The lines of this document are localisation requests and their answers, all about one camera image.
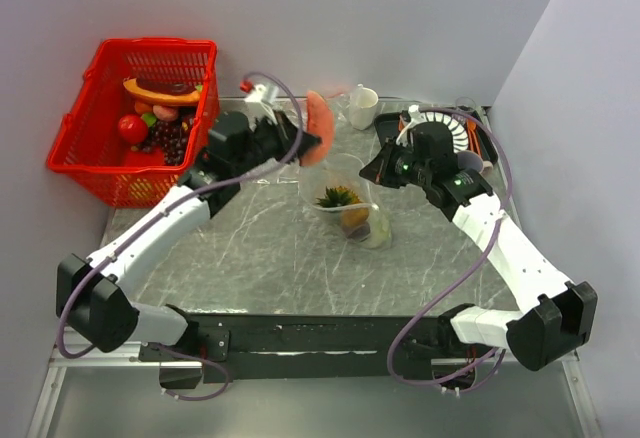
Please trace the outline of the toy green cabbage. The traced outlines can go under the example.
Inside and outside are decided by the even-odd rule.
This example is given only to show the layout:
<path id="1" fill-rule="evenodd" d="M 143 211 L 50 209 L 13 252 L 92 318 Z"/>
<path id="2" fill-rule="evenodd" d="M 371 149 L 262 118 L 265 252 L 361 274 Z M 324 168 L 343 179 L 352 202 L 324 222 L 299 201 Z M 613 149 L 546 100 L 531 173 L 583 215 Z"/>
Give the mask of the toy green cabbage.
<path id="1" fill-rule="evenodd" d="M 371 213 L 368 224 L 370 235 L 366 243 L 368 249 L 383 249 L 392 241 L 391 224 L 384 212 Z"/>

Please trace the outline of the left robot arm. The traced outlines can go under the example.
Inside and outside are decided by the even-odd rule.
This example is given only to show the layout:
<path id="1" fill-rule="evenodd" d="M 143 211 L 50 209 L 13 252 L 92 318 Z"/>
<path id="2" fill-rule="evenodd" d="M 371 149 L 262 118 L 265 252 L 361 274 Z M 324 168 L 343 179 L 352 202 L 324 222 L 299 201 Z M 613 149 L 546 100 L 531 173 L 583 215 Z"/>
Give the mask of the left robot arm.
<path id="1" fill-rule="evenodd" d="M 184 360 L 198 348 L 197 326 L 173 306 L 131 301 L 135 285 L 182 236 L 205 224 L 259 178 L 274 159 L 309 165 L 331 145 L 325 126 L 303 131 L 277 111 L 256 122 L 240 112 L 221 114 L 208 143 L 167 195 L 111 244 L 87 258 L 69 255 L 58 266 L 56 313 L 91 348 L 108 353 L 129 340 L 159 343 Z"/>

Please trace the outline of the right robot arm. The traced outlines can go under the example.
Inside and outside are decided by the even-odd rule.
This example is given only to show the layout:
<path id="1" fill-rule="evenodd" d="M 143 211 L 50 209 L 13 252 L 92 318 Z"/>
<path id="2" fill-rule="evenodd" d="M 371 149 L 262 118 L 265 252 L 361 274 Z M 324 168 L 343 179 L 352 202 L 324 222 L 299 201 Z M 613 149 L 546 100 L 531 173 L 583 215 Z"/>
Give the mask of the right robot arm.
<path id="1" fill-rule="evenodd" d="M 504 210 L 489 183 L 460 166 L 449 129 L 436 122 L 409 131 L 406 145 L 387 140 L 359 172 L 386 188 L 421 188 L 482 251 L 516 300 L 515 312 L 462 305 L 441 318 L 439 348 L 460 356 L 471 345 L 510 351 L 530 371 L 585 345 L 598 296 L 587 282 L 574 283 L 549 262 Z"/>

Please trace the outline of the toy pineapple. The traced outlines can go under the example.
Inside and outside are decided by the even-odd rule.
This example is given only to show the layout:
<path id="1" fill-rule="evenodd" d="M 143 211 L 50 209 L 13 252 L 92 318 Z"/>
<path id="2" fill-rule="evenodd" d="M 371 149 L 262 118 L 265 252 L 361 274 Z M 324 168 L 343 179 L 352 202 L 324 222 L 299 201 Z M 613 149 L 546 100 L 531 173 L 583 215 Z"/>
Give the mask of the toy pineapple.
<path id="1" fill-rule="evenodd" d="M 341 208 L 360 203 L 361 199 L 356 192 L 345 186 L 326 187 L 324 195 L 315 202 L 321 208 Z"/>

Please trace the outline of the polka dot zip bag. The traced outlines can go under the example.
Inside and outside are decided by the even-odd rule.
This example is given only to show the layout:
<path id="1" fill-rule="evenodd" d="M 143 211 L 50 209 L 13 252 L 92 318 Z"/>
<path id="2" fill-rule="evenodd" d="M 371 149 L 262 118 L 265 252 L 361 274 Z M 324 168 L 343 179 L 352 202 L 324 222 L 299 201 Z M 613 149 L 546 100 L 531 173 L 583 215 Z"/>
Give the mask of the polka dot zip bag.
<path id="1" fill-rule="evenodd" d="M 368 181 L 359 176 L 364 163 L 356 156 L 339 153 L 299 171 L 301 198 L 344 239 L 365 249 L 391 244 L 387 212 Z"/>

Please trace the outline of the toy dark red fruit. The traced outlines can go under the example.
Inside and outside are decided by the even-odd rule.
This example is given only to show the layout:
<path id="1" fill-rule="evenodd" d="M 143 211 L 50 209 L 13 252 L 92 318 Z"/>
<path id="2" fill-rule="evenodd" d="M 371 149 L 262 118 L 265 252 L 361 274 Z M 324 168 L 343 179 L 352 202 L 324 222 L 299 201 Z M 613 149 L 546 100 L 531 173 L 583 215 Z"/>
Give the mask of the toy dark red fruit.
<path id="1" fill-rule="evenodd" d="M 363 240 L 367 240 L 371 235 L 371 228 L 367 222 L 355 227 L 344 226 L 342 228 L 342 231 L 348 240 L 355 241 L 355 242 L 361 242 Z"/>

